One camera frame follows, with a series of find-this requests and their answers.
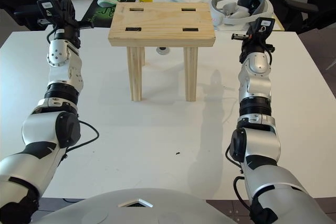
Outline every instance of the stool leg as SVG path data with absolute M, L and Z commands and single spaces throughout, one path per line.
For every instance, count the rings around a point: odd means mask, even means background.
M 131 100 L 141 101 L 142 66 L 141 50 L 138 47 L 127 47 L 128 74 L 130 78 Z
M 141 65 L 145 66 L 145 48 L 144 47 L 138 47 L 138 50 L 141 50 Z
M 185 72 L 185 100 L 196 101 L 197 83 L 197 59 L 198 47 L 185 47 L 184 51 L 184 72 Z

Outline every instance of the black cable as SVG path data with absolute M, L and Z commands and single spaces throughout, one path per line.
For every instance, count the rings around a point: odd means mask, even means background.
M 70 201 L 70 200 L 67 200 L 67 199 L 64 199 L 64 198 L 62 198 L 65 202 L 67 202 L 67 203 L 77 203 L 77 202 L 80 202 L 80 201 L 82 201 L 82 199 L 80 199 L 80 200 L 78 200 L 78 201 Z
M 268 48 L 265 46 L 265 48 L 264 48 L 265 50 L 266 50 L 266 52 L 268 53 L 268 55 L 269 55 L 269 65 L 271 66 L 272 65 L 272 61 L 273 61 L 273 59 L 272 59 L 272 54 L 271 54 L 271 52 L 268 50 Z
M 269 65 L 271 66 L 272 61 L 273 61 L 271 52 L 268 50 L 267 46 L 264 43 L 261 42 L 261 39 L 260 39 L 259 43 L 261 44 L 261 47 L 268 53 L 268 55 L 269 55 Z
M 231 163 L 233 163 L 234 165 L 238 166 L 240 169 L 242 168 L 241 165 L 237 164 L 235 161 L 233 161 L 231 158 L 229 158 L 229 156 L 227 155 L 229 153 L 229 150 L 230 150 L 230 145 L 229 147 L 226 149 L 226 152 L 225 152 L 225 157 L 227 160 L 229 160 Z
M 238 180 L 245 180 L 244 177 L 242 176 L 237 176 L 234 180 L 233 180 L 233 190 L 235 191 L 236 193 L 236 196 L 237 198 L 239 199 L 240 203 L 248 210 L 248 211 L 251 211 L 250 207 L 245 203 L 245 201 L 241 198 L 239 192 L 238 192 L 238 189 L 237 189 L 237 182 Z
M 48 33 L 48 35 L 47 35 L 47 41 L 48 41 L 49 44 L 50 44 L 50 39 L 49 39 L 49 37 L 50 37 L 50 35 L 52 35 L 54 32 L 56 32 L 56 30 L 57 30 L 57 27 L 55 27 L 50 33 Z
M 77 148 L 79 148 L 79 147 L 82 147 L 82 146 L 84 146 L 84 145 L 87 145 L 87 144 L 89 144 L 89 143 L 92 143 L 93 141 L 95 141 L 95 140 L 97 140 L 97 139 L 99 138 L 99 132 L 95 129 L 95 127 L 93 127 L 92 125 L 90 125 L 90 124 L 88 124 L 88 123 L 86 123 L 86 122 L 83 122 L 83 121 L 79 121 L 79 122 L 82 123 L 82 124 L 84 124 L 84 125 L 86 125 L 86 126 L 88 126 L 88 127 L 90 127 L 90 128 L 97 134 L 97 136 L 96 136 L 94 139 L 90 140 L 90 141 L 87 141 L 87 142 L 85 142 L 85 143 L 82 143 L 82 144 L 80 144 L 80 145 L 76 145 L 75 147 L 72 147 L 72 148 L 67 149 L 67 150 L 65 151 L 65 153 L 71 152 L 71 151 L 73 151 L 73 150 L 75 150 L 75 149 L 77 149 Z

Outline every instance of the office chair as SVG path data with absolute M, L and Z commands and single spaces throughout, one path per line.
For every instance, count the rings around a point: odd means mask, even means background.
M 285 31 L 297 34 L 312 29 L 323 29 L 336 22 L 336 0 L 308 0 L 307 3 L 294 0 L 270 0 L 274 12 Z M 303 19 L 302 13 L 308 14 Z

